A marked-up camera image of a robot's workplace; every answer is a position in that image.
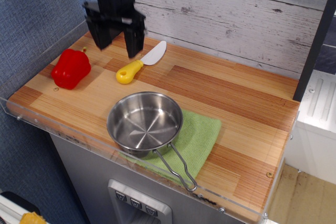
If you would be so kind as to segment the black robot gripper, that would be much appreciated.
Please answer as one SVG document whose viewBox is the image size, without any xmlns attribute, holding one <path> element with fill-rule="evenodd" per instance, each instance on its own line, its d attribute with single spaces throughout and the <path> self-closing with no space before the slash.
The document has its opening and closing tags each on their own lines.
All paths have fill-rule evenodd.
<svg viewBox="0 0 336 224">
<path fill-rule="evenodd" d="M 143 50 L 145 15 L 135 9 L 134 3 L 135 0 L 84 2 L 88 28 L 100 50 L 107 48 L 121 32 L 129 58 Z"/>
</svg>

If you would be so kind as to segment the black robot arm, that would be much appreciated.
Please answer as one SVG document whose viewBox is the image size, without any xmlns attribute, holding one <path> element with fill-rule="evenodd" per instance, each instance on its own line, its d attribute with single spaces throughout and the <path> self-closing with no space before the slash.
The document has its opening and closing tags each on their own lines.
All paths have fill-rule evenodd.
<svg viewBox="0 0 336 224">
<path fill-rule="evenodd" d="M 86 23 L 96 46 L 103 50 L 124 33 L 129 58 L 144 45 L 145 15 L 134 8 L 135 0 L 97 0 L 84 2 Z"/>
</svg>

